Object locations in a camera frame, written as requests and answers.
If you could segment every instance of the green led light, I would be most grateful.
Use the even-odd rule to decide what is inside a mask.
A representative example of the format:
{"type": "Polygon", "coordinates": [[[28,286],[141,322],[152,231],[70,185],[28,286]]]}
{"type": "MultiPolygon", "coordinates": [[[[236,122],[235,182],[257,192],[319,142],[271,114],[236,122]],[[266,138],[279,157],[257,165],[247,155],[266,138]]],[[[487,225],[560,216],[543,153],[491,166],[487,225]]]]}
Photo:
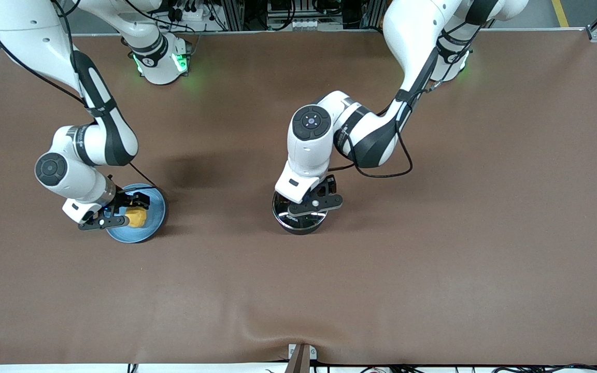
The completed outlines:
{"type": "Polygon", "coordinates": [[[137,57],[134,54],[133,59],[135,60],[135,64],[137,64],[137,71],[139,71],[139,73],[142,74],[142,67],[140,67],[139,61],[137,60],[137,57]]]}
{"type": "Polygon", "coordinates": [[[184,55],[177,56],[175,54],[172,54],[172,59],[175,61],[176,68],[178,69],[178,71],[180,71],[180,73],[188,70],[188,64],[184,55]]]}

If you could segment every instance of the cable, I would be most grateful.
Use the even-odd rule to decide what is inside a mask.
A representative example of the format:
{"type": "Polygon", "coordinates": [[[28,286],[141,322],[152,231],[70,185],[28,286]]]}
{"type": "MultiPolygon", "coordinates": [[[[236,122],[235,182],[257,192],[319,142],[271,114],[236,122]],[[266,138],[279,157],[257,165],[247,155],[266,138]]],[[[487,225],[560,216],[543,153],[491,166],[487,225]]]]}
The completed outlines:
{"type": "Polygon", "coordinates": [[[140,174],[140,176],[142,176],[143,178],[145,178],[149,184],[151,184],[151,186],[138,186],[136,188],[128,188],[128,189],[121,189],[120,191],[118,191],[118,193],[126,193],[126,192],[134,192],[134,191],[141,191],[142,189],[158,189],[158,186],[156,185],[155,182],[152,182],[151,179],[149,179],[147,177],[147,175],[144,175],[144,173],[142,171],[139,170],[139,168],[135,167],[135,165],[133,165],[133,162],[128,163],[135,171],[137,171],[137,173],[140,174]]]}
{"type": "Polygon", "coordinates": [[[362,28],[362,30],[374,30],[383,35],[383,30],[381,28],[378,28],[377,26],[365,26],[364,28],[362,28]]]}
{"type": "Polygon", "coordinates": [[[211,16],[213,17],[214,21],[223,31],[227,31],[227,27],[220,21],[220,17],[218,16],[218,12],[216,12],[216,7],[214,7],[213,2],[208,2],[208,9],[211,12],[211,16]]]}
{"type": "Polygon", "coordinates": [[[78,5],[80,5],[80,2],[82,0],[77,0],[75,2],[75,4],[73,4],[73,7],[71,7],[64,15],[60,15],[59,17],[68,17],[69,14],[71,14],[73,12],[73,10],[78,9],[78,5]]]}
{"type": "Polygon", "coordinates": [[[356,154],[355,154],[355,152],[353,150],[354,146],[353,146],[353,141],[351,141],[351,136],[350,136],[350,134],[346,134],[346,136],[347,136],[347,142],[349,142],[349,147],[350,147],[349,153],[351,155],[351,162],[353,162],[353,166],[356,168],[356,170],[358,171],[358,173],[360,173],[361,175],[363,175],[365,177],[372,177],[372,178],[375,178],[375,179],[385,179],[385,178],[389,178],[389,177],[403,176],[403,175],[406,175],[406,174],[412,172],[412,170],[414,168],[414,162],[411,159],[411,155],[409,154],[407,146],[405,145],[405,141],[402,139],[402,134],[401,134],[401,131],[400,131],[400,123],[404,123],[404,121],[406,119],[405,115],[407,115],[405,113],[412,113],[414,111],[414,109],[411,106],[410,102],[413,102],[416,99],[416,97],[418,97],[420,94],[427,93],[427,92],[428,92],[428,90],[425,90],[425,89],[424,90],[420,90],[420,91],[414,93],[412,95],[412,97],[410,97],[410,99],[408,99],[407,101],[404,101],[403,102],[403,106],[401,106],[400,109],[398,110],[398,113],[395,116],[395,120],[394,120],[395,121],[395,134],[397,135],[397,139],[400,142],[400,146],[402,147],[402,150],[405,153],[405,156],[407,157],[407,161],[409,162],[409,168],[407,170],[403,171],[403,172],[389,174],[389,175],[372,175],[372,174],[364,172],[358,166],[358,161],[356,161],[356,154]]]}
{"type": "Polygon", "coordinates": [[[29,71],[29,73],[31,73],[34,76],[36,76],[36,78],[41,79],[43,82],[51,85],[52,87],[55,87],[56,89],[60,90],[61,92],[64,92],[65,94],[69,95],[70,97],[73,97],[73,99],[79,101],[81,104],[84,105],[84,102],[82,101],[82,99],[80,97],[74,95],[73,93],[69,92],[68,90],[64,89],[63,87],[60,87],[59,85],[57,85],[56,83],[52,82],[48,78],[45,78],[43,75],[40,75],[39,73],[36,73],[36,71],[34,71],[29,66],[27,66],[26,64],[24,64],[24,62],[20,61],[20,59],[18,57],[16,57],[12,52],[10,52],[10,50],[8,48],[6,48],[6,45],[4,45],[1,40],[0,40],[0,46],[2,47],[2,49],[4,50],[4,52],[6,52],[6,54],[9,55],[10,59],[12,59],[13,61],[17,62],[17,64],[19,64],[20,66],[22,66],[24,68],[24,70],[29,71]]]}
{"type": "MultiPolygon", "coordinates": [[[[462,27],[463,25],[465,25],[466,23],[460,23],[458,26],[456,26],[455,28],[453,28],[452,30],[448,31],[445,35],[450,36],[450,33],[452,33],[453,31],[457,30],[458,28],[462,27]]],[[[462,50],[460,50],[460,52],[458,52],[457,56],[455,57],[455,59],[453,60],[453,62],[450,62],[450,65],[448,66],[448,69],[446,69],[446,72],[444,73],[444,75],[441,77],[441,79],[437,80],[430,88],[429,88],[429,92],[432,92],[433,90],[436,90],[436,88],[439,87],[439,85],[441,85],[441,83],[444,82],[444,79],[446,79],[446,76],[448,76],[448,73],[450,73],[450,69],[453,68],[453,66],[455,66],[456,63],[458,63],[462,57],[464,57],[464,55],[469,52],[469,48],[471,47],[471,44],[474,42],[474,38],[476,38],[476,35],[478,35],[478,32],[480,31],[480,29],[483,28],[483,26],[479,26],[476,31],[474,32],[474,35],[471,36],[471,38],[466,42],[466,44],[464,45],[464,47],[462,48],[462,50]]]]}
{"type": "Polygon", "coordinates": [[[200,40],[202,40],[202,34],[206,31],[206,23],[204,23],[204,31],[202,31],[200,33],[199,36],[197,36],[197,41],[195,42],[195,47],[192,49],[192,52],[190,52],[190,56],[194,56],[195,53],[197,53],[197,46],[200,45],[200,40]]]}
{"type": "Polygon", "coordinates": [[[317,12],[320,12],[323,15],[338,15],[342,12],[342,2],[339,2],[339,7],[338,9],[332,10],[332,9],[322,9],[320,7],[317,6],[317,0],[312,0],[312,7],[315,8],[315,10],[317,10],[317,12]]]}
{"type": "Polygon", "coordinates": [[[588,370],[595,370],[597,371],[597,366],[595,365],[587,365],[587,364],[569,364],[564,366],[557,366],[556,368],[546,370],[545,368],[541,368],[544,373],[554,373],[555,371],[559,371],[566,368],[574,368],[574,369],[588,369],[588,370]]]}
{"type": "MultiPolygon", "coordinates": [[[[137,7],[135,7],[135,5],[133,5],[133,3],[130,2],[130,0],[124,0],[124,2],[126,2],[128,5],[130,5],[131,8],[133,8],[136,12],[139,12],[139,14],[143,15],[144,17],[151,19],[152,21],[155,22],[160,22],[160,23],[164,23],[164,24],[169,24],[170,26],[174,26],[174,24],[169,23],[167,21],[163,21],[162,19],[156,19],[153,18],[152,16],[142,12],[142,10],[139,10],[137,7]]],[[[192,33],[196,33],[197,31],[195,31],[192,27],[190,26],[186,26],[185,24],[179,24],[178,26],[183,27],[187,30],[190,30],[192,33]]]]}
{"type": "Polygon", "coordinates": [[[296,17],[296,3],[294,2],[294,0],[287,0],[287,19],[282,23],[282,26],[280,26],[279,28],[272,28],[261,19],[261,15],[259,14],[259,4],[263,2],[264,0],[259,0],[258,2],[258,21],[266,31],[282,31],[285,28],[287,28],[287,26],[292,24],[292,21],[294,21],[294,18],[296,17]]]}
{"type": "Polygon", "coordinates": [[[346,166],[332,167],[332,168],[329,168],[329,172],[346,170],[347,168],[352,168],[352,167],[353,167],[353,163],[351,163],[350,165],[346,165],[346,166]]]}
{"type": "Polygon", "coordinates": [[[388,109],[391,107],[391,103],[389,103],[388,105],[386,105],[386,107],[384,109],[382,109],[379,113],[377,113],[378,117],[383,116],[384,114],[386,114],[386,111],[388,111],[388,109]]]}
{"type": "Polygon", "coordinates": [[[152,181],[151,181],[151,179],[149,179],[149,178],[147,177],[147,175],[144,175],[144,174],[142,173],[142,171],[140,171],[140,170],[139,170],[139,168],[135,167],[135,165],[133,165],[133,162],[130,162],[130,163],[129,163],[129,165],[130,165],[130,166],[131,166],[131,167],[132,167],[132,168],[133,168],[135,171],[137,171],[137,173],[139,173],[139,174],[140,174],[140,176],[142,176],[143,178],[145,178],[145,179],[146,179],[146,180],[149,182],[149,184],[151,184],[152,186],[154,186],[154,188],[157,188],[157,187],[158,187],[158,186],[156,185],[156,183],[155,183],[155,182],[152,182],[152,181]]]}
{"type": "Polygon", "coordinates": [[[59,5],[59,2],[57,2],[57,0],[52,0],[52,2],[56,5],[57,8],[59,8],[59,17],[64,19],[64,24],[66,25],[66,33],[68,34],[68,44],[70,47],[70,65],[73,67],[73,72],[75,73],[78,70],[78,68],[75,64],[75,48],[73,47],[73,33],[70,31],[70,24],[68,23],[68,18],[66,18],[68,14],[64,12],[64,8],[62,8],[61,5],[59,5]]]}

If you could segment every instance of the yellow floor line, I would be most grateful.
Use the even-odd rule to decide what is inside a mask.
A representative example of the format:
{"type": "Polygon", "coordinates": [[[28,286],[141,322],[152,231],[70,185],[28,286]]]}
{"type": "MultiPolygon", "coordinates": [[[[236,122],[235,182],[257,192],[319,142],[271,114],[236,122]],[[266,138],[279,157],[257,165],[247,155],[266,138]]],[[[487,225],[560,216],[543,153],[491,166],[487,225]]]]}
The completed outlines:
{"type": "Polygon", "coordinates": [[[557,14],[559,26],[568,27],[568,20],[566,19],[566,14],[563,12],[561,0],[552,0],[552,6],[554,6],[554,12],[557,14]]]}

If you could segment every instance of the table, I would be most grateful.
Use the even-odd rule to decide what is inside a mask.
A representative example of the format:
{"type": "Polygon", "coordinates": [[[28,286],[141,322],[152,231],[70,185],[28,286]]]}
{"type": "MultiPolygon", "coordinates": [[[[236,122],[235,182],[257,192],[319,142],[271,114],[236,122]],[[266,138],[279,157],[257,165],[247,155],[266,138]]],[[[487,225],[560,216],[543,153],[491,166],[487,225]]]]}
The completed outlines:
{"type": "MultiPolygon", "coordinates": [[[[90,118],[0,55],[1,364],[274,361],[293,342],[325,363],[597,364],[585,32],[481,33],[403,132],[415,170],[338,172],[344,205],[309,236],[271,213],[289,120],[332,90],[386,106],[402,71],[381,35],[206,35],[189,77],[166,87],[140,78],[116,37],[76,45],[170,214],[142,244],[78,231],[33,168],[56,128],[90,118]]],[[[374,171],[405,162],[396,149],[374,171]]]]}

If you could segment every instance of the yellow object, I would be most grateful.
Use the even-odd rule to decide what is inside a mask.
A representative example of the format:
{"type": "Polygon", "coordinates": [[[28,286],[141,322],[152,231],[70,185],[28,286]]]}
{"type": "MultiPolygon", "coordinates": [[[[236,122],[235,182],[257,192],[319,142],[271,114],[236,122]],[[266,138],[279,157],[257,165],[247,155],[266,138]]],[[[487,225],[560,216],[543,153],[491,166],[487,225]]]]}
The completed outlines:
{"type": "Polygon", "coordinates": [[[559,26],[568,27],[568,20],[566,19],[566,14],[563,12],[561,0],[552,0],[552,7],[554,7],[554,12],[557,14],[559,26]]]}
{"type": "Polygon", "coordinates": [[[128,223],[130,227],[141,227],[147,221],[147,211],[142,207],[128,207],[125,215],[131,220],[128,223]]]}

